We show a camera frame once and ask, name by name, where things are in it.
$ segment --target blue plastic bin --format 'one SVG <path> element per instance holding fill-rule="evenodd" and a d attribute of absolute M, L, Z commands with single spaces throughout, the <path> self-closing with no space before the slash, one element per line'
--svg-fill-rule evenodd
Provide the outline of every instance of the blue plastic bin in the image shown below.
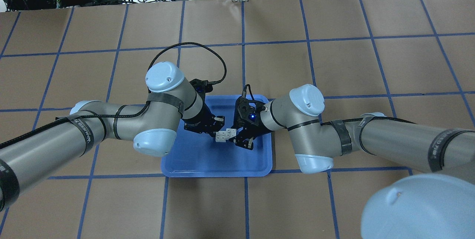
<path fill-rule="evenodd" d="M 207 96 L 206 104 L 215 115 L 226 117 L 222 130 L 233 125 L 234 105 L 239 95 Z M 254 95 L 269 102 L 263 95 Z M 234 143 L 216 143 L 208 134 L 196 134 L 183 129 L 170 153 L 161 160 L 161 171 L 167 177 L 262 177 L 272 169 L 271 134 L 254 140 L 254 149 L 247 150 Z"/>

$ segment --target brown tiled table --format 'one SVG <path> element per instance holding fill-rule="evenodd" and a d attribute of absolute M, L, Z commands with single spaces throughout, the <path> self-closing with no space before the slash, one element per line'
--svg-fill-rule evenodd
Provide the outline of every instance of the brown tiled table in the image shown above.
<path fill-rule="evenodd" d="M 322 120 L 380 111 L 474 128 L 474 0 L 230 0 L 0 14 L 0 141 L 79 100 L 142 104 L 151 59 L 196 41 L 227 62 L 216 95 L 244 83 L 278 98 L 310 83 Z M 200 48 L 169 51 L 189 79 L 217 80 Z M 286 131 L 262 178 L 166 178 L 160 158 L 105 141 L 2 212 L 0 238 L 359 238 L 370 196 L 410 168 L 365 153 L 300 173 Z"/>

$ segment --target blue tray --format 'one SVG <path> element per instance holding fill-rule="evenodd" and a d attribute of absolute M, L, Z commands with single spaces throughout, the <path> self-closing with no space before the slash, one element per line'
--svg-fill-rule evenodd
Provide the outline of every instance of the blue tray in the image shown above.
<path fill-rule="evenodd" d="M 215 115 L 226 117 L 222 130 L 233 125 L 234 105 L 239 95 L 207 96 L 206 104 Z M 269 102 L 262 95 L 254 95 Z M 272 139 L 270 134 L 254 140 L 252 151 L 234 143 L 216 143 L 208 134 L 196 134 L 183 129 L 180 121 L 177 139 L 170 153 L 161 160 L 161 171 L 167 177 L 262 177 L 272 169 Z"/>

